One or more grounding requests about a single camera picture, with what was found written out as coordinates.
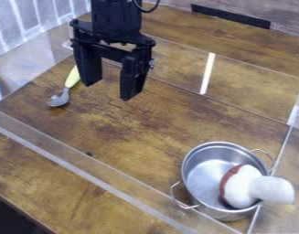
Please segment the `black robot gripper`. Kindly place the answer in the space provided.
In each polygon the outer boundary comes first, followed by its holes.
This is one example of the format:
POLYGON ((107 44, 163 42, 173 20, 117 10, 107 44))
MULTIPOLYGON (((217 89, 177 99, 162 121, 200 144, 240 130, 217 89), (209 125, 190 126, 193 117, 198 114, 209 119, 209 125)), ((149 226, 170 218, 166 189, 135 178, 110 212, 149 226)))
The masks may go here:
POLYGON ((83 84, 103 78, 102 58, 122 62, 121 99, 130 101, 142 91, 153 62, 155 40, 142 30, 142 15, 151 13, 143 0, 91 0, 91 20, 74 19, 71 39, 83 84))

